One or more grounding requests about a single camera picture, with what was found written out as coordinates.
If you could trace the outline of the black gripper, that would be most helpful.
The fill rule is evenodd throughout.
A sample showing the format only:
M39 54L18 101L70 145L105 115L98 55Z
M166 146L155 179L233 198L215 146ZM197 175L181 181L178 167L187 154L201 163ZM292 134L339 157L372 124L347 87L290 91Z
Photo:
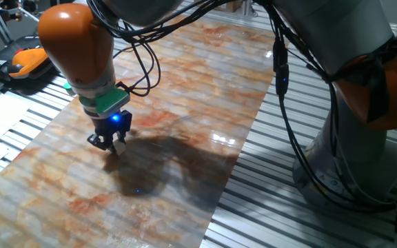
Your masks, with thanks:
M116 133L119 142L125 142L126 133L130 131L132 114L127 110L112 114L107 118L93 119L94 131L87 138L91 145L103 151L112 149L112 135Z

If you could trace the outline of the person's hand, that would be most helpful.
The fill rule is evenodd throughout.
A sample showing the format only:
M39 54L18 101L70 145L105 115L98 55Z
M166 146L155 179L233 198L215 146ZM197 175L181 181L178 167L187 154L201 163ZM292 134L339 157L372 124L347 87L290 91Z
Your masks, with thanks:
M22 20L22 14L19 10L20 3L17 0L1 0L0 1L0 15L4 21Z

